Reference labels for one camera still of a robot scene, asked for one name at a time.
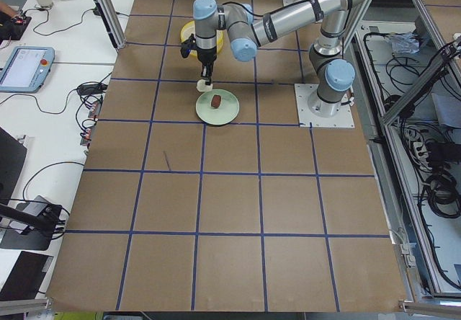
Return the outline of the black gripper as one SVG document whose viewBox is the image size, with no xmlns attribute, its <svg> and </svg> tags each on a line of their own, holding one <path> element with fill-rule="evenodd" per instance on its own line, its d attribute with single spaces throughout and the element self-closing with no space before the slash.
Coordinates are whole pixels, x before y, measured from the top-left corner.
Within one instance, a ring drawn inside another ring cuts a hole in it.
<svg viewBox="0 0 461 320">
<path fill-rule="evenodd" d="M 203 79 L 211 79 L 213 73 L 214 62 L 217 59 L 215 46 L 215 35 L 212 38 L 212 45 L 208 48 L 197 48 L 197 59 L 202 64 L 201 77 Z"/>
</svg>

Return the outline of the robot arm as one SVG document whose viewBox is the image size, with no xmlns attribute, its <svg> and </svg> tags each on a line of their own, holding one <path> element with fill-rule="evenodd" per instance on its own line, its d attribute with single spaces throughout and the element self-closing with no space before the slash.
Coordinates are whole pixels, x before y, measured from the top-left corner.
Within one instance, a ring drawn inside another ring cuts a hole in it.
<svg viewBox="0 0 461 320">
<path fill-rule="evenodd" d="M 357 10 L 369 0 L 293 0 L 270 12 L 256 14 L 237 1 L 195 0 L 194 31 L 181 44 L 181 55 L 195 53 L 202 65 L 197 84 L 201 92 L 212 89 L 212 72 L 218 57 L 219 32 L 228 36 L 233 57 L 240 62 L 255 59 L 260 48 L 278 44 L 292 34 L 312 29 L 309 59 L 318 86 L 308 97 L 309 110 L 318 117 L 336 115 L 356 75 L 346 61 L 346 35 L 353 33 L 361 17 Z"/>
</svg>

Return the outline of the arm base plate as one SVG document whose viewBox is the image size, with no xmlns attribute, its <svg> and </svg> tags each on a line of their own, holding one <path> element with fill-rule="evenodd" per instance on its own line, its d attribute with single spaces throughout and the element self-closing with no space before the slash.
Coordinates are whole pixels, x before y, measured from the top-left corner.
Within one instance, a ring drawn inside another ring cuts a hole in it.
<svg viewBox="0 0 461 320">
<path fill-rule="evenodd" d="M 317 84 L 295 84 L 299 126 L 303 128 L 355 128 L 347 93 L 340 102 L 327 103 L 318 97 Z"/>
</svg>

